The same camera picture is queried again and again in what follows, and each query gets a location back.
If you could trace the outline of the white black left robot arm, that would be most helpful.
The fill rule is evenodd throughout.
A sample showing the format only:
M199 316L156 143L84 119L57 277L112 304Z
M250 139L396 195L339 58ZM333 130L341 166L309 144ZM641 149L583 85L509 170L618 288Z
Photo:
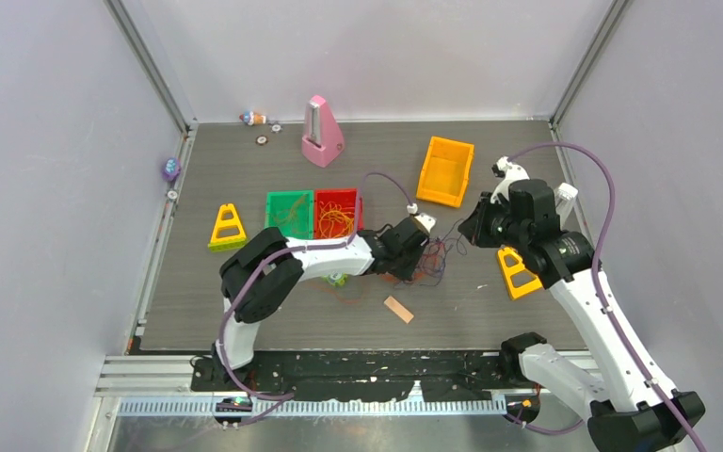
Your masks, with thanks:
M214 343L215 377L226 388L243 388L261 322L275 314L302 282L335 274L388 274L413 279L437 220L409 215L382 231L360 230L348 237L297 239L268 227L220 268L224 314Z

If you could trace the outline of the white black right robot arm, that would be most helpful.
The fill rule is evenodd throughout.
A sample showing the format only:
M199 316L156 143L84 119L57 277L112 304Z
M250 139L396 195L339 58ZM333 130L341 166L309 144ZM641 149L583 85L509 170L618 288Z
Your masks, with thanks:
M600 451L660 451L691 435L703 401L679 390L644 347L595 248L562 228L545 181L503 182L482 192L458 230L475 247L514 249L568 314L600 372L592 375L528 332L502 344L505 382L548 389L579 416Z

